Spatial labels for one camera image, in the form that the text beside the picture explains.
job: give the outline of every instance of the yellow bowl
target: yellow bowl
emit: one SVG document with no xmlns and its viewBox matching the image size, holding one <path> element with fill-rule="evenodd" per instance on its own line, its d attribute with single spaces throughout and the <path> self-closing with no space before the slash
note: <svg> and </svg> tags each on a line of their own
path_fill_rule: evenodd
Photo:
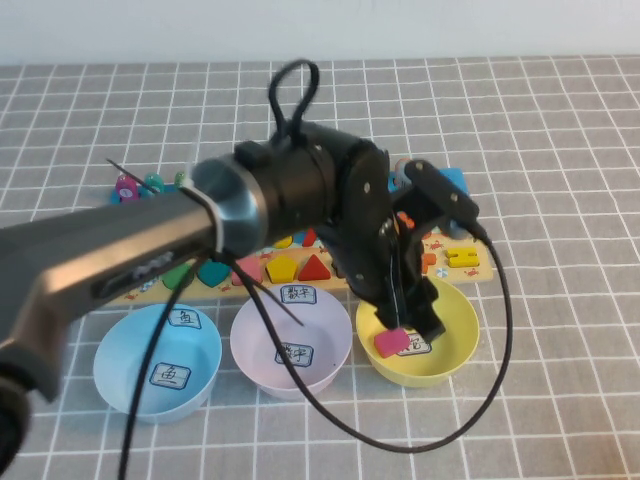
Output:
<svg viewBox="0 0 640 480">
<path fill-rule="evenodd" d="M 465 364 L 478 345 L 480 326 L 473 306 L 464 294 L 448 283 L 430 278 L 440 294 L 433 307 L 446 332 L 429 347 L 422 342 L 417 349 L 382 358 L 373 339 L 385 328 L 375 316 L 375 307 L 361 302 L 356 313 L 358 338 L 375 369 L 384 377 L 406 387 L 436 385 Z"/>
</svg>

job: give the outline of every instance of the pink block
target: pink block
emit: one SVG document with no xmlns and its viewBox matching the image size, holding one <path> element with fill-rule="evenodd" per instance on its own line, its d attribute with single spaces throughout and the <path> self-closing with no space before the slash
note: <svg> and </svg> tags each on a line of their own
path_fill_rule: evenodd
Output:
<svg viewBox="0 0 640 480">
<path fill-rule="evenodd" d="M 373 339 L 373 345 L 382 358 L 390 357 L 409 347 L 409 335 L 402 328 L 379 333 Z"/>
<path fill-rule="evenodd" d="M 262 283 L 262 267 L 260 266 L 260 260 L 255 255 L 244 257 L 242 260 L 238 260 L 238 266 L 248 273 L 251 278 Z M 231 283 L 235 286 L 242 285 L 240 277 L 235 272 L 231 274 Z"/>
</svg>

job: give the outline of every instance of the bowl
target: bowl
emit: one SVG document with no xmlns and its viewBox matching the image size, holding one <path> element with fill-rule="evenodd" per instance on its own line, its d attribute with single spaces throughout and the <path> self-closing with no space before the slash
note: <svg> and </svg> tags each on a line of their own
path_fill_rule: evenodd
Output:
<svg viewBox="0 0 640 480">
<path fill-rule="evenodd" d="M 331 294 L 311 285 L 290 283 L 270 289 L 303 323 L 298 325 L 260 292 L 267 312 L 297 373 L 313 394 L 335 378 L 351 351 L 351 320 Z M 242 372 L 263 391 L 284 400 L 303 398 L 271 341 L 253 301 L 245 303 L 230 334 L 231 353 Z"/>
<path fill-rule="evenodd" d="M 447 379 L 471 358 L 480 337 L 478 316 L 464 294 L 442 280 L 430 280 L 439 293 L 433 308 L 446 329 L 432 344 L 407 330 L 409 348 L 382 358 L 373 339 L 385 327 L 375 316 L 375 307 L 361 302 L 356 312 L 356 331 L 369 361 L 382 376 L 406 387 L 430 387 Z"/>
<path fill-rule="evenodd" d="M 164 309 L 151 305 L 114 325 L 98 347 L 93 376 L 102 398 L 128 413 L 142 357 Z M 204 403 L 222 356 L 218 329 L 200 310 L 176 305 L 151 359 L 138 419 L 150 423 L 180 420 Z"/>
</svg>

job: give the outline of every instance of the red triangle block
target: red triangle block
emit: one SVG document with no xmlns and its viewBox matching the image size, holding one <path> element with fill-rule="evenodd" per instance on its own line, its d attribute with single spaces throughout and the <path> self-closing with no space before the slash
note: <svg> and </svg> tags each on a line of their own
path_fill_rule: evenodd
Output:
<svg viewBox="0 0 640 480">
<path fill-rule="evenodd" d="M 302 241 L 302 246 L 312 247 L 316 241 L 316 238 L 318 238 L 318 236 L 316 235 L 316 232 L 314 232 L 312 229 L 307 230 L 307 234 L 305 235 L 304 240 Z"/>
<path fill-rule="evenodd" d="M 316 255 L 311 255 L 306 265 L 302 268 L 298 274 L 298 280 L 301 282 L 312 282 L 315 280 L 329 280 L 331 278 L 331 272 L 324 266 L 322 260 Z"/>
</svg>

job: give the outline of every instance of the screw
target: screw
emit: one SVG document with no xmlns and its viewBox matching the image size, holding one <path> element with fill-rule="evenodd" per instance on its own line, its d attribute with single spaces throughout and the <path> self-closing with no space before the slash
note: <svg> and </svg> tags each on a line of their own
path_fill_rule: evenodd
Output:
<svg viewBox="0 0 640 480">
<path fill-rule="evenodd" d="M 381 237 L 384 237 L 387 234 L 387 231 L 393 226 L 393 222 L 391 221 L 391 219 L 387 219 L 382 226 L 380 227 L 380 230 L 378 231 L 378 234 Z"/>
</svg>

